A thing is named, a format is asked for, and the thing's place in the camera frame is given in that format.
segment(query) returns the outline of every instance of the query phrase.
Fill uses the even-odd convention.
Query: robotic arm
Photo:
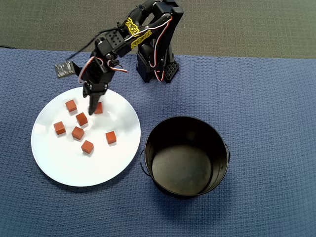
[[[151,13],[154,18],[143,26]],[[125,56],[135,47],[138,47],[136,69],[143,80],[149,82],[156,77],[170,83],[179,70],[170,42],[182,15],[183,10],[174,0],[147,0],[131,11],[123,24],[118,23],[117,28],[94,39],[95,49],[83,68],[66,61],[55,65],[57,76],[78,76],[83,84],[83,96],[90,96],[90,115],[100,96],[106,93],[115,71],[127,72],[119,64],[118,56]]]

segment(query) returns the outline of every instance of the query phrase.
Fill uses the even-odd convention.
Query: yellow label
[[[136,47],[137,45],[139,45],[141,42],[143,42],[146,38],[148,38],[149,36],[152,35],[152,32],[150,30],[148,30],[146,33],[144,33],[141,37],[137,38],[137,40],[134,40],[131,44],[131,48]]]
[[[128,17],[125,25],[128,26],[128,30],[130,31],[130,33],[132,35],[136,34],[139,32],[139,29],[138,29],[138,26],[136,26],[134,23],[133,23],[133,20],[131,18]]]

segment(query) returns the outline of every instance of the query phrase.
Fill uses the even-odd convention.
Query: black pot
[[[145,151],[145,164],[141,162]],[[217,187],[224,178],[230,152],[218,132],[193,117],[172,117],[149,134],[140,164],[157,187],[173,198],[188,199]]]

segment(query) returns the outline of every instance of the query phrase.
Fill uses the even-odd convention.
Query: red cube
[[[77,121],[80,124],[80,126],[86,124],[88,122],[87,117],[84,115],[84,113],[76,115]]]
[[[69,112],[75,111],[77,109],[77,106],[76,106],[74,100],[68,101],[65,104],[66,104]]]
[[[93,150],[93,144],[91,142],[85,141],[83,145],[81,146],[81,149],[84,152],[87,152],[88,154],[90,154]]]
[[[80,140],[82,136],[84,135],[84,130],[82,128],[75,127],[71,134],[74,138],[77,138],[78,140]]]
[[[57,135],[66,132],[63,122],[57,122],[54,124],[55,131]]]
[[[103,109],[102,109],[102,102],[99,102],[97,105],[97,108],[94,111],[95,114],[102,114],[103,113]]]
[[[111,143],[117,141],[117,137],[115,136],[114,131],[108,132],[108,133],[106,133],[105,135],[106,135],[106,137],[107,137],[108,144],[111,144]]]

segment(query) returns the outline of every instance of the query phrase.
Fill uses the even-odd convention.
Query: blue textured mat
[[[316,60],[177,56],[172,84],[146,84],[127,55],[130,73],[110,89],[139,116],[139,151],[109,182],[76,188],[44,175],[30,144],[41,109],[79,86],[55,75],[69,54],[0,50],[1,237],[316,236]],[[232,153],[222,183],[191,200],[162,194],[138,163],[150,130],[175,115],[208,122]]]

